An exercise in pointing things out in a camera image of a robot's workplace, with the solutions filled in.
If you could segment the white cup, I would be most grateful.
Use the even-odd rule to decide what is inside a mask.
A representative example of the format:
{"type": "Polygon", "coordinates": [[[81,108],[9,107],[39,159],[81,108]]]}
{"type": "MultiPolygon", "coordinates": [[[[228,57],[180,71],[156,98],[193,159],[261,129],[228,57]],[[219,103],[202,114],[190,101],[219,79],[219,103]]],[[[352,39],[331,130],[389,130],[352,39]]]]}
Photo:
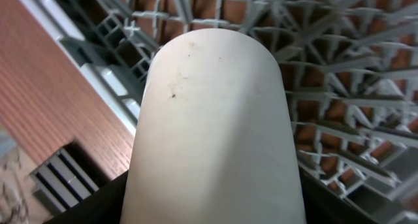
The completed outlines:
{"type": "Polygon", "coordinates": [[[227,29],[176,37],[154,57],[122,223],[304,223],[281,71],[227,29]]]}

